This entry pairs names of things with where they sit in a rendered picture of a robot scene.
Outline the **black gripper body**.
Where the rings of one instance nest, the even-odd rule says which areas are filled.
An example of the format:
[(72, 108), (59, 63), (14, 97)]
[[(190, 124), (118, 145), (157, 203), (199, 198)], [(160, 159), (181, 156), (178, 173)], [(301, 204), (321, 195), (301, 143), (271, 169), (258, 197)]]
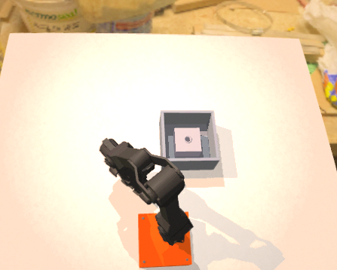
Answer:
[[(114, 177), (117, 177), (117, 175), (120, 177), (121, 181), (123, 183), (125, 183), (129, 188), (131, 188), (132, 190), (135, 188), (136, 190), (138, 190), (140, 192), (139, 198), (146, 204), (152, 204), (152, 202), (141, 192), (141, 190), (139, 189), (139, 186), (136, 182), (136, 176), (133, 179), (123, 179), (121, 178), (121, 176), (119, 175), (119, 173), (117, 172), (116, 169), (112, 169), (111, 167), (109, 168), (109, 172), (110, 174), (112, 174)], [(144, 186), (144, 184), (147, 182), (147, 180), (144, 180), (142, 178), (142, 171), (139, 172), (140, 175), (140, 179), (141, 179), (141, 184)]]

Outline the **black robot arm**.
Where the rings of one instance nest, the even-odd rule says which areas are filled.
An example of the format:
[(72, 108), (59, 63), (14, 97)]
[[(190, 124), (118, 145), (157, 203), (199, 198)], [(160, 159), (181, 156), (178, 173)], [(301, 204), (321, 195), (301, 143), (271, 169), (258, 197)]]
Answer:
[[(104, 163), (116, 169), (123, 179), (133, 179), (136, 176), (141, 192), (159, 206), (160, 211), (155, 214), (155, 220), (163, 241), (171, 246), (176, 242), (183, 243), (185, 235), (194, 226), (185, 211), (179, 207), (178, 196), (185, 188), (182, 172), (168, 158), (153, 155), (146, 148), (135, 149), (125, 141), (118, 145), (113, 139), (107, 138), (101, 142), (99, 152), (104, 156)], [(142, 171), (142, 178), (146, 180), (155, 165), (165, 168), (143, 186), (139, 172)]]

